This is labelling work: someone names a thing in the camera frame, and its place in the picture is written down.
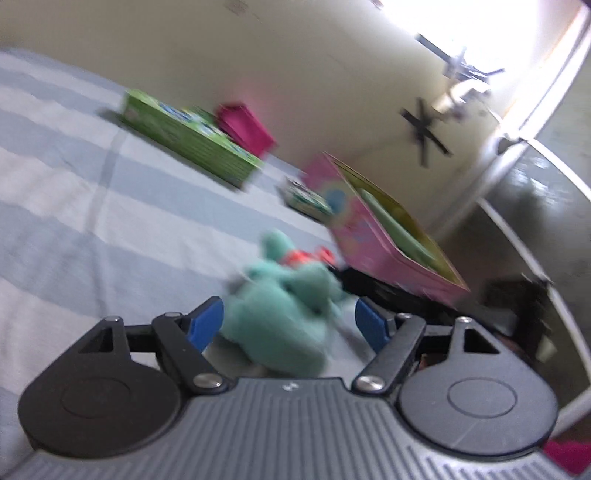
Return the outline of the teal plush toy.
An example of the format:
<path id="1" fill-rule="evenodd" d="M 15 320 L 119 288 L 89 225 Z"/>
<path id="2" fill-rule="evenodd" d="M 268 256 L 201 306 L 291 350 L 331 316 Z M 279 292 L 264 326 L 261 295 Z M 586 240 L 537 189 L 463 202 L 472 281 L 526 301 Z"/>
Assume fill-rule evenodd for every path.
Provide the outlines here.
<path id="1" fill-rule="evenodd" d="M 318 257 L 280 230 L 260 239 L 260 258 L 224 301 L 221 336 L 253 363 L 294 377 L 322 373 L 345 294 Z"/>

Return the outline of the large green carton box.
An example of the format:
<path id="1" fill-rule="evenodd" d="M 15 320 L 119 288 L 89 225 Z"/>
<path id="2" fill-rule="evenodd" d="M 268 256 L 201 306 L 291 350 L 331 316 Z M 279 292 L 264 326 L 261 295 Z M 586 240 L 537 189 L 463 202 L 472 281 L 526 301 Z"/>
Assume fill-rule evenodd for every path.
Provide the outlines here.
<path id="1" fill-rule="evenodd" d="M 235 144 L 204 116 L 150 95 L 125 92 L 121 120 L 127 126 L 226 183 L 242 188 L 263 161 Z"/>

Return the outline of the magenta wallet pouch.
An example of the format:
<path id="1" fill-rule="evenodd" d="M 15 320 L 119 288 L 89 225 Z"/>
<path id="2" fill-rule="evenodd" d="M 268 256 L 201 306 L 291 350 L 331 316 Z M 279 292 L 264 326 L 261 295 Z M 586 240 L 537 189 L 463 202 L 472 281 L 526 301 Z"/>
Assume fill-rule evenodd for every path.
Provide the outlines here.
<path id="1" fill-rule="evenodd" d="M 243 103 L 221 104 L 215 110 L 216 125 L 238 146 L 256 157 L 270 153 L 276 140 Z"/>

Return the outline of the pink metal tin box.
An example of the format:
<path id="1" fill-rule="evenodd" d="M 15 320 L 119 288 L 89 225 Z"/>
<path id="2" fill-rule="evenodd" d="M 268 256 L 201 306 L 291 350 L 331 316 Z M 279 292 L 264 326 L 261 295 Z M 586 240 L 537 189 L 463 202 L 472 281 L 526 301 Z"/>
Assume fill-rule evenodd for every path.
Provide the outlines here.
<path id="1" fill-rule="evenodd" d="M 349 165 L 322 153 L 303 181 L 331 207 L 328 228 L 349 267 L 448 305 L 470 292 L 405 208 Z"/>

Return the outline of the striped blue bed sheet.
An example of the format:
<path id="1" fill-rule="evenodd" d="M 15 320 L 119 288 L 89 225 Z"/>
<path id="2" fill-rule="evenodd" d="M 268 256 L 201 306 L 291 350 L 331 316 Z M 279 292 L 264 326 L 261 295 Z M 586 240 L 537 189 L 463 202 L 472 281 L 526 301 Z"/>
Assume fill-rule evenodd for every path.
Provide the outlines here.
<path id="1" fill-rule="evenodd" d="M 331 377 L 199 389 L 174 311 L 207 315 L 259 233 L 329 231 L 280 203 L 269 166 L 242 191 L 122 128 L 123 93 L 25 52 L 1 55 L 1 475 L 5 479 L 378 479 L 384 406 Z"/>

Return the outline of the small green packet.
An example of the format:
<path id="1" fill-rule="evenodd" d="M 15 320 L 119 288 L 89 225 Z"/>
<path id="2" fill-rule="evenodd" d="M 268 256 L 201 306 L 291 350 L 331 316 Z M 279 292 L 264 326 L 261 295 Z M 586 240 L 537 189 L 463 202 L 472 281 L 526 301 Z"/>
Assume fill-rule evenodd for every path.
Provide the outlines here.
<path id="1" fill-rule="evenodd" d="M 315 221 L 325 223 L 332 217 L 332 209 L 325 199 L 296 179 L 284 180 L 280 187 L 280 196 L 288 207 Z"/>

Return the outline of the black tape cross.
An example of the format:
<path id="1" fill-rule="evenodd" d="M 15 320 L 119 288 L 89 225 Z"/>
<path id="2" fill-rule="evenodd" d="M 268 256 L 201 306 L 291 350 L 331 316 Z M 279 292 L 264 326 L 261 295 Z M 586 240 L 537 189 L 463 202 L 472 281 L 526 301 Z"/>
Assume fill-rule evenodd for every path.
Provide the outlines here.
<path id="1" fill-rule="evenodd" d="M 436 118 L 428 112 L 426 101 L 416 98 L 417 114 L 413 114 L 407 109 L 400 111 L 401 116 L 408 122 L 413 130 L 414 139 L 419 147 L 419 164 L 423 168 L 429 167 L 428 142 L 431 141 L 439 151 L 447 157 L 453 153 L 441 142 L 441 140 L 431 131 L 431 127 Z"/>

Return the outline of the metal window frame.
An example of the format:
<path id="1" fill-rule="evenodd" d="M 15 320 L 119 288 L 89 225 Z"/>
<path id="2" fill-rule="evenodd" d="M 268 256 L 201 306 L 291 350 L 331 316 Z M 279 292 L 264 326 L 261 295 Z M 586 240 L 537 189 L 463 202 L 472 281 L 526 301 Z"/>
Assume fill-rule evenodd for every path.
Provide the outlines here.
<path id="1" fill-rule="evenodd" d="M 590 437 L 590 9 L 564 38 L 568 55 L 533 112 L 525 142 L 495 159 L 452 218 L 437 225 L 473 289 L 488 277 L 549 280 L 550 358 L 541 371 L 561 405 L 556 437 Z"/>

